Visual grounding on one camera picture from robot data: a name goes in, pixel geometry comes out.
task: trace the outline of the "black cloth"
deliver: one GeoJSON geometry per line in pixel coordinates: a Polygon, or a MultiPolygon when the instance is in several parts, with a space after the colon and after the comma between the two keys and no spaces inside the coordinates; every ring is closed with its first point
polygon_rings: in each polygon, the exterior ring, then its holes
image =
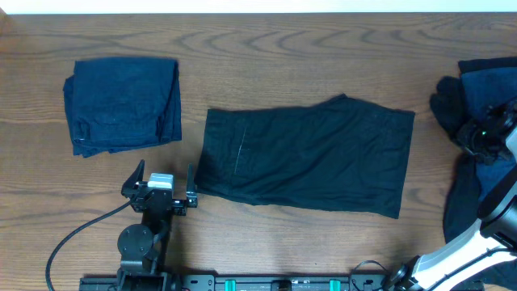
{"type": "MultiPolygon", "coordinates": [[[[504,57],[490,60],[460,61],[458,63],[462,74],[478,70],[493,70],[497,68],[517,67],[517,57],[504,57]]],[[[501,96],[494,97],[494,103],[501,96]]],[[[463,83],[458,78],[445,77],[437,86],[437,94],[431,96],[431,110],[450,137],[454,137],[457,129],[476,114],[468,113],[468,99],[465,96],[463,83]]],[[[463,155],[456,165],[456,180],[448,193],[448,201],[443,216],[443,233],[446,243],[467,230],[477,218],[482,184],[489,187],[492,184],[486,179],[488,175],[503,175],[507,162],[496,162],[490,169],[476,163],[475,159],[463,155]]],[[[468,278],[464,284],[481,280],[486,284],[500,285],[517,290],[517,262],[506,262],[487,268],[468,278]]]]}
{"type": "Polygon", "coordinates": [[[74,154],[87,158],[180,141],[178,76],[173,59],[76,61],[63,87],[74,154]]]}
{"type": "Polygon", "coordinates": [[[251,205],[398,218],[413,121],[345,95],[310,108],[211,109],[195,183],[251,205]]]}

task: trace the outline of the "white backdrop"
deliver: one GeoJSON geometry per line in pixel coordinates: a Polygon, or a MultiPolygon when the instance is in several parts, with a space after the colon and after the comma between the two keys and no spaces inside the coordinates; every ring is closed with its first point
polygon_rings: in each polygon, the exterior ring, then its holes
{"type": "Polygon", "coordinates": [[[517,0],[0,0],[0,7],[7,14],[511,12],[517,0]]]}

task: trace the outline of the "wood grain surface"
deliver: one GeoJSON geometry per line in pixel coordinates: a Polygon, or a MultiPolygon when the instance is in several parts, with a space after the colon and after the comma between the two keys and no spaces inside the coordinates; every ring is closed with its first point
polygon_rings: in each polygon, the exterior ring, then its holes
{"type": "MultiPolygon", "coordinates": [[[[443,205],[460,151],[428,106],[457,61],[517,54],[516,14],[17,15],[0,17],[0,289],[44,290],[44,267],[71,230],[125,200],[138,161],[184,179],[209,108],[320,103],[340,93],[417,113],[400,219],[249,206],[211,196],[175,218],[168,263],[220,274],[347,273],[365,259],[395,268],[444,245],[443,205]],[[183,140],[72,155],[62,86],[74,61],[175,57],[183,140]]],[[[177,182],[178,193],[184,191],[177,182]]],[[[131,209],[74,237],[53,283],[114,274],[131,209]]]]}

